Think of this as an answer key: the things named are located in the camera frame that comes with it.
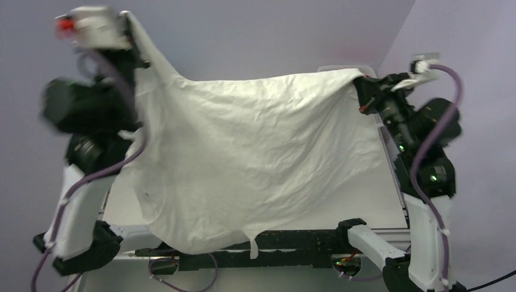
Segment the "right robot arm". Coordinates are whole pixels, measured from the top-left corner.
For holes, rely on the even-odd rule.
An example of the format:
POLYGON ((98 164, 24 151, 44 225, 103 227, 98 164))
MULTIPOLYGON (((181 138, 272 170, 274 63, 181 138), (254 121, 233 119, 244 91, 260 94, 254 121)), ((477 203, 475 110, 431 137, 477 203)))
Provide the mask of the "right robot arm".
POLYGON ((464 291, 450 265, 450 214, 455 168, 444 148, 461 134, 456 103, 434 98, 419 109, 407 101, 415 87, 407 73, 353 81, 362 114, 377 114, 398 155, 394 171, 410 224, 408 252, 377 235, 365 221, 339 223, 335 244, 360 251, 382 272, 389 291, 464 291))

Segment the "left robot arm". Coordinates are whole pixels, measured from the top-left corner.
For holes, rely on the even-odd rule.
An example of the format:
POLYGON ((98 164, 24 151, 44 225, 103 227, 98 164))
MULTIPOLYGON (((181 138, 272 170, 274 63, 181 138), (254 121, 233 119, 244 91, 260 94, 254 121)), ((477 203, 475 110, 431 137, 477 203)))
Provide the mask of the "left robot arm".
POLYGON ((91 84, 59 77, 43 94, 43 118, 70 139, 55 217, 33 244, 45 257, 54 257, 52 265, 61 276, 102 268, 122 252, 152 248, 165 256, 175 247, 166 232, 153 235, 145 225, 109 224, 99 217, 116 176, 143 151, 129 154, 130 141, 119 133, 142 126, 134 105, 135 71, 150 63, 135 44, 88 49, 85 55, 98 65, 91 84))

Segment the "white t shirt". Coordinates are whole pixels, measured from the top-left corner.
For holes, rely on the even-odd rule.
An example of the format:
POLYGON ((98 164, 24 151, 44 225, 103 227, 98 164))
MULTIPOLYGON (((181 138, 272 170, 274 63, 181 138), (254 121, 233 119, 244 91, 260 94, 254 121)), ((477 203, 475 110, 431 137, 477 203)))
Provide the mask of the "white t shirt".
POLYGON ((136 72, 148 142, 114 188, 136 196, 153 235, 205 254, 317 207, 352 207, 382 154, 374 119, 358 112, 359 69, 193 81, 127 16, 151 62, 136 72))

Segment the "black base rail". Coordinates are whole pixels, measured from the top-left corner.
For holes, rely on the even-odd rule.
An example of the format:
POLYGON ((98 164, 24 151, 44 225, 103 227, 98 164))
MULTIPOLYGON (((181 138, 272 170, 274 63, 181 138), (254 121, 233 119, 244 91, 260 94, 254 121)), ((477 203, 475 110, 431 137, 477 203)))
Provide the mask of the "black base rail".
POLYGON ((244 242, 212 252, 219 268, 311 266, 331 268, 332 260, 352 254, 355 248, 344 242, 335 229, 266 231, 255 242, 259 252, 252 259, 251 243, 244 242))

